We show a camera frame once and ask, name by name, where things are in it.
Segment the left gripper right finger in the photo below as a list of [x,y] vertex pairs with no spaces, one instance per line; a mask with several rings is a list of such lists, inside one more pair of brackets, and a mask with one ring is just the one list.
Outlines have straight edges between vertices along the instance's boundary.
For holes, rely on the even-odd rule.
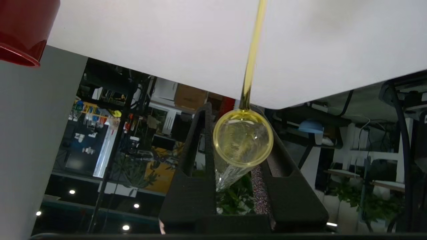
[[293,161],[278,134],[267,159],[251,170],[254,214],[245,217],[245,232],[323,232],[329,214]]

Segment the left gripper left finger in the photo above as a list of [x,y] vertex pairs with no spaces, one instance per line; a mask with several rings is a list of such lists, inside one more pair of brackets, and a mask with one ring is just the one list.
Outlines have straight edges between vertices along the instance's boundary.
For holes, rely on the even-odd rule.
[[[201,134],[204,133],[205,173],[192,176]],[[188,131],[183,152],[159,213],[166,234],[194,232],[203,217],[215,215],[215,151],[212,144],[212,109],[208,102],[199,108]]]

